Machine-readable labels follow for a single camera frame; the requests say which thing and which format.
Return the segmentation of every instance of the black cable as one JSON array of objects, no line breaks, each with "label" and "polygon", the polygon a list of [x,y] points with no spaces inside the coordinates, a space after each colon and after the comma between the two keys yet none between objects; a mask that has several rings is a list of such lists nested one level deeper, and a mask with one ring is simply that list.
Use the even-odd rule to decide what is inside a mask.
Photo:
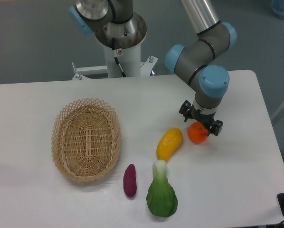
[{"label": "black cable", "polygon": [[281,222],[277,225],[277,228],[281,228],[283,223],[284,223],[284,220],[281,221]]},{"label": "black cable", "polygon": [[[112,49],[113,49],[113,50],[116,50],[116,48],[115,48],[115,46],[114,46],[114,43],[115,43],[115,38],[112,38]],[[122,77],[127,77],[126,74],[125,74],[124,71],[123,71],[123,68],[121,67],[121,64],[120,64],[120,62],[119,62],[119,60],[118,60],[118,57],[114,57],[114,61],[115,61],[115,63],[119,66],[119,69],[120,69],[120,71],[121,71]]]}]

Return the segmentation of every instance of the wicker basket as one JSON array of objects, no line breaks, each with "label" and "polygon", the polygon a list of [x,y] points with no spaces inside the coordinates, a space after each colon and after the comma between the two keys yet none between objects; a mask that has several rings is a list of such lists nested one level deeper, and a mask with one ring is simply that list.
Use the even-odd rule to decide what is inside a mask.
[{"label": "wicker basket", "polygon": [[56,167],[77,182],[107,175],[116,164],[121,133],[114,109],[99,99],[82,99],[67,105],[52,133]]}]

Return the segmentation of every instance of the silver metal cylinder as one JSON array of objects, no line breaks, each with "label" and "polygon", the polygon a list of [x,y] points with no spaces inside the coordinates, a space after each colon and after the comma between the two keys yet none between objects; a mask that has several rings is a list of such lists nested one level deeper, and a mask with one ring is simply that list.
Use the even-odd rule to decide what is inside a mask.
[{"label": "silver metal cylinder", "polygon": [[85,18],[99,20],[108,12],[107,0],[77,0],[76,8]]},{"label": "silver metal cylinder", "polygon": [[196,31],[200,33],[219,21],[210,0],[181,0]]}]

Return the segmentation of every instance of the orange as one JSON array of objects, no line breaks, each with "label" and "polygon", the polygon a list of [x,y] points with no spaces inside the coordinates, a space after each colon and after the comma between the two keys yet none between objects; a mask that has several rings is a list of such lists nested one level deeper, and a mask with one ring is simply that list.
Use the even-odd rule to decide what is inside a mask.
[{"label": "orange", "polygon": [[195,143],[200,144],[208,138],[208,130],[200,122],[195,122],[188,128],[189,139]]}]

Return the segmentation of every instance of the toy fruit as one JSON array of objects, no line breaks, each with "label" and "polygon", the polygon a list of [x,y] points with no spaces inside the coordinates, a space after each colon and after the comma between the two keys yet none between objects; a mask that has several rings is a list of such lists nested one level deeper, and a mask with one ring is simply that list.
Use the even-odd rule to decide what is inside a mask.
[{"label": "toy fruit", "polygon": [[170,128],[161,138],[157,146],[157,158],[168,161],[182,143],[182,131]]},{"label": "toy fruit", "polygon": [[195,143],[200,144],[208,138],[208,130],[200,122],[195,122],[188,128],[189,139]]}]

